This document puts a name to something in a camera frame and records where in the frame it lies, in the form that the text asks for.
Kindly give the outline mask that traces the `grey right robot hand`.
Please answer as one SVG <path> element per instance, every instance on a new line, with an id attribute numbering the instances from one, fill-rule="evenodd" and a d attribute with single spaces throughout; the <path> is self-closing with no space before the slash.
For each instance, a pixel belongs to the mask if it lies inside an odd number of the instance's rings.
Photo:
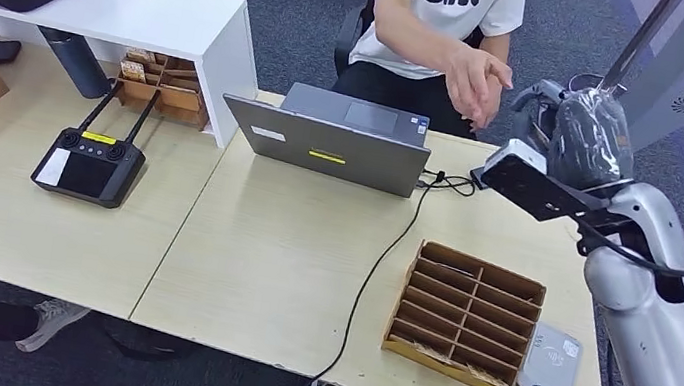
<path id="1" fill-rule="evenodd" d="M 583 191 L 634 179 L 625 113 L 609 91 L 544 79 L 519 93 L 510 111 L 514 137 L 542 155 L 550 177 Z"/>

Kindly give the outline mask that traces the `person's right hand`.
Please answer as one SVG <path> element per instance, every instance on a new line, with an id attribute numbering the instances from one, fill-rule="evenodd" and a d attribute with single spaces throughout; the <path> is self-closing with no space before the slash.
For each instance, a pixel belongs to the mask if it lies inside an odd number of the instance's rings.
<path id="1" fill-rule="evenodd" d="M 489 126 L 499 112 L 503 90 L 512 89 L 509 43 L 484 38 L 479 48 L 454 42 L 447 53 L 446 87 L 453 107 L 473 130 Z"/>

